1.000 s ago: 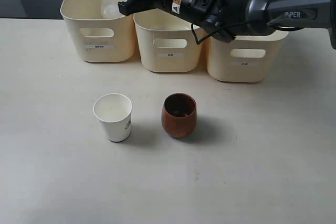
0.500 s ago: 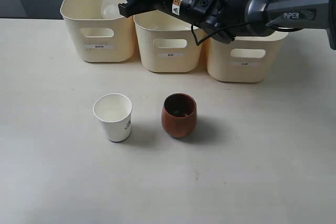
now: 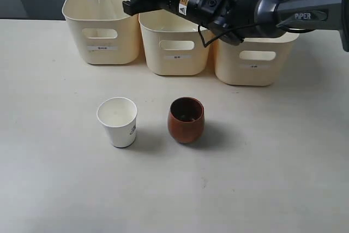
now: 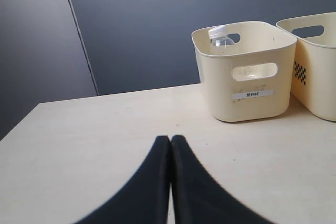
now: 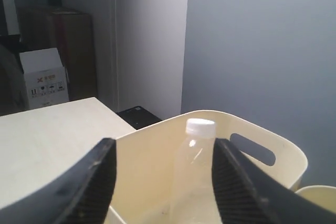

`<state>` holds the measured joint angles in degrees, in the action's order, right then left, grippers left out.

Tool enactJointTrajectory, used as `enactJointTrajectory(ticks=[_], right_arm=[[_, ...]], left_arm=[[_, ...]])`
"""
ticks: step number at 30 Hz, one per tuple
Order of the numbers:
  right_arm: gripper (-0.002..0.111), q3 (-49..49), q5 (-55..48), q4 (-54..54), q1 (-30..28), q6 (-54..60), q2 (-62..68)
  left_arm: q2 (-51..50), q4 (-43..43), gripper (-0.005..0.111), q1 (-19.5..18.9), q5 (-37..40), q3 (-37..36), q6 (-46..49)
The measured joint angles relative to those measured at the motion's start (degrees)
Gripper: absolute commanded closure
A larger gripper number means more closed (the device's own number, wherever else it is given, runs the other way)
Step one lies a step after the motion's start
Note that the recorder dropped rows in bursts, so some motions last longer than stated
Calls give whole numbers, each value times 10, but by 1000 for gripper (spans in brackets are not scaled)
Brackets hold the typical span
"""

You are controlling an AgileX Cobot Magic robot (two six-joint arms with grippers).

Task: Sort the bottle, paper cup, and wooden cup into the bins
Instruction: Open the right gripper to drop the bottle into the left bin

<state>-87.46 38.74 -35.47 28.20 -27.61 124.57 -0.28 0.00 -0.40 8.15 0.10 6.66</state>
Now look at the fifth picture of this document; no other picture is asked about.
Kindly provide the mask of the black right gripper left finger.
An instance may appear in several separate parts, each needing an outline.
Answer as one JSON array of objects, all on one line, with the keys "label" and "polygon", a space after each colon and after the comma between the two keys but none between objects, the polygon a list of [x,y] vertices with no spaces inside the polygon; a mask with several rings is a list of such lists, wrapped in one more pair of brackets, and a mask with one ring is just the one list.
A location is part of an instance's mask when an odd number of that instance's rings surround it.
[{"label": "black right gripper left finger", "polygon": [[117,178],[117,144],[104,138],[65,173],[1,209],[1,223],[104,223]]}]

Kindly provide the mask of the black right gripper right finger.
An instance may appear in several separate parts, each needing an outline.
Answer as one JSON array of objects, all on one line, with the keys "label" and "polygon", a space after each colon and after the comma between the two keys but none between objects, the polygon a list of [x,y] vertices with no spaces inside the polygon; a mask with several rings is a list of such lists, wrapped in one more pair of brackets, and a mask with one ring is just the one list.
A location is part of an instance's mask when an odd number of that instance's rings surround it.
[{"label": "black right gripper right finger", "polygon": [[275,181],[224,138],[214,143],[212,184],[222,223],[335,223],[335,213]]}]

